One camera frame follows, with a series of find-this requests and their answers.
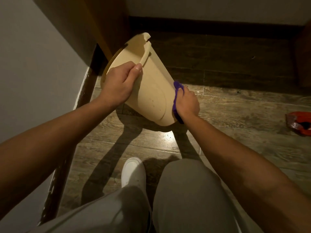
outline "person's left hand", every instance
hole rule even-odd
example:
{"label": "person's left hand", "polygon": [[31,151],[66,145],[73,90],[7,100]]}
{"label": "person's left hand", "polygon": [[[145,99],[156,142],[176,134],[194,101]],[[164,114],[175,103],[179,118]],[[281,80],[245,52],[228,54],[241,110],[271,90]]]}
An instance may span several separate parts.
{"label": "person's left hand", "polygon": [[142,70],[141,64],[132,61],[111,68],[106,75],[103,89],[98,99],[115,109],[130,97],[135,80]]}

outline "gray pants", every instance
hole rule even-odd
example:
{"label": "gray pants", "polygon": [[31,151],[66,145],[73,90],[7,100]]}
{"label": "gray pants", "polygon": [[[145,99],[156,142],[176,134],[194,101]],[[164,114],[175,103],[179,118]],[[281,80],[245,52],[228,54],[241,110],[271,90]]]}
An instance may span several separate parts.
{"label": "gray pants", "polygon": [[[203,163],[182,159],[169,163],[160,178],[152,220],[163,232],[247,232],[219,178]],[[83,205],[32,232],[148,232],[149,204],[129,186]]]}

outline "shoe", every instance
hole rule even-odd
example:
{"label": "shoe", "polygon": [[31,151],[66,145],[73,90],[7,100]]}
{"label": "shoe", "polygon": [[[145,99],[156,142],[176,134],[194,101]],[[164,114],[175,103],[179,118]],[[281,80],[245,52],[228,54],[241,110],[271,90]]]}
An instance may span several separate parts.
{"label": "shoe", "polygon": [[137,157],[129,158],[122,169],[121,186],[135,185],[146,195],[146,170]]}

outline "person's right arm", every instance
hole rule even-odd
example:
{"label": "person's right arm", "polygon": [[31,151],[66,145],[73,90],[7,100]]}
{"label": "person's right arm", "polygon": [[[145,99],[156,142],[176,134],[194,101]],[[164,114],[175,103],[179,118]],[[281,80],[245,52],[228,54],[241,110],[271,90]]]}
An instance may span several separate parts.
{"label": "person's right arm", "polygon": [[279,168],[198,116],[195,94],[178,91],[176,108],[220,178],[265,232],[311,232],[311,202]]}

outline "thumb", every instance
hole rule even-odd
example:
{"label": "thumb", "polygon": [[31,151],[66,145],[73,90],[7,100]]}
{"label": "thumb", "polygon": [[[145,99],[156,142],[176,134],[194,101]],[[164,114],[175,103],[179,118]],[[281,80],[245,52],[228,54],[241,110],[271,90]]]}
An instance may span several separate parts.
{"label": "thumb", "polygon": [[181,98],[184,96],[184,91],[179,88],[177,91],[177,99],[176,100],[181,100]]}
{"label": "thumb", "polygon": [[128,83],[129,85],[133,86],[134,82],[138,78],[141,70],[142,70],[142,64],[138,63],[137,65],[134,66],[134,68],[132,68],[130,70],[130,73],[128,74],[125,82]]}

